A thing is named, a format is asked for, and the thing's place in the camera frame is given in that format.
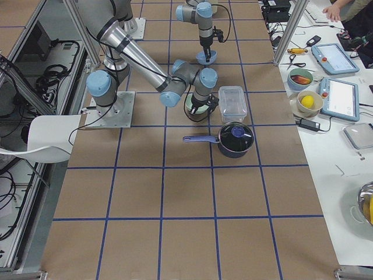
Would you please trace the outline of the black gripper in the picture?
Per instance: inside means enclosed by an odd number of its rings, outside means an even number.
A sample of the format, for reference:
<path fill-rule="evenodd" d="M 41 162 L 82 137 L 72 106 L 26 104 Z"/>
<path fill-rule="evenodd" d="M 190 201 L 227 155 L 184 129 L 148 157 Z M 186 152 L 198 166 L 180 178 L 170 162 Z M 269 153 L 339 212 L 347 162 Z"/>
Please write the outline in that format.
<path fill-rule="evenodd" d="M 224 33 L 216 26 L 211 28 L 200 28 L 200 45 L 204 48 L 205 62 L 210 62 L 210 46 L 213 44 L 213 39 L 217 37 L 220 43 L 224 42 Z"/>
<path fill-rule="evenodd" d="M 219 105 L 219 98 L 213 94 L 208 95 L 206 100 L 198 100 L 194 95 L 192 96 L 192 108 L 190 110 L 191 114 L 196 114 L 196 111 L 199 107 L 203 105 L 209 106 L 208 113 L 212 113 L 215 111 L 216 107 Z"/>

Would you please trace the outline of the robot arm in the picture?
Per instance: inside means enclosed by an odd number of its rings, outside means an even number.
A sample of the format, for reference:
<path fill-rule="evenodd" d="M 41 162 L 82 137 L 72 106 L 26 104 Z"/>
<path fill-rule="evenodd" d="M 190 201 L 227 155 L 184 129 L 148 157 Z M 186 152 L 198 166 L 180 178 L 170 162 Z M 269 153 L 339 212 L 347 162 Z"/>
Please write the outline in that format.
<path fill-rule="evenodd" d="M 217 52 L 211 50 L 213 39 L 224 42 L 223 31 L 213 25 L 213 9 L 210 2 L 192 1 L 191 4 L 179 5 L 175 15 L 180 22 L 188 22 L 198 26 L 199 44 L 203 50 L 196 55 L 198 63 L 210 65 L 215 62 Z"/>
<path fill-rule="evenodd" d="M 177 59 L 170 74 L 163 71 L 131 37 L 127 23 L 133 22 L 130 1 L 81 1 L 78 11 L 85 30 L 98 43 L 107 47 L 110 54 L 138 71 L 158 92 L 166 107 L 175 107 L 188 86 L 193 86 L 190 113 L 206 106 L 211 114 L 219 100 L 211 93 L 217 83 L 217 72 L 198 68 Z"/>

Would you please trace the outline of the person hand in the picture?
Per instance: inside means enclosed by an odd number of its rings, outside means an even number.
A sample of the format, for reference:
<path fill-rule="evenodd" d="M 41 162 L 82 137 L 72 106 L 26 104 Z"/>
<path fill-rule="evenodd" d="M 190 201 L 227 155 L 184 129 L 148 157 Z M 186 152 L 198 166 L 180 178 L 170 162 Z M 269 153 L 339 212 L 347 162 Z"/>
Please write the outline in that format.
<path fill-rule="evenodd" d="M 324 8 L 322 13 L 324 13 L 331 22 L 338 22 L 338 21 L 341 21 L 341 17 L 340 17 L 341 9 L 342 8 L 339 5 L 331 5 L 331 6 Z"/>

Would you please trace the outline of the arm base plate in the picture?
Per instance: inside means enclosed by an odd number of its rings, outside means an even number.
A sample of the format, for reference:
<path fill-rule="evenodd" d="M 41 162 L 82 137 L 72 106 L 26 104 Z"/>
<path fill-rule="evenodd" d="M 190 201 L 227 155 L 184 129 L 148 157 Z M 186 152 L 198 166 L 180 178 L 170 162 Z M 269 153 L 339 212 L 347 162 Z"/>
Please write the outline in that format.
<path fill-rule="evenodd" d="M 117 92 L 117 101 L 110 111 L 101 118 L 107 108 L 97 107 L 96 102 L 91 98 L 90 106 L 95 108 L 87 111 L 85 125 L 92 129 L 130 128 L 134 102 L 134 91 L 119 91 Z"/>
<path fill-rule="evenodd" d="M 144 17 L 133 17 L 123 21 L 123 29 L 126 34 L 135 40 L 143 40 L 145 35 L 146 19 Z"/>

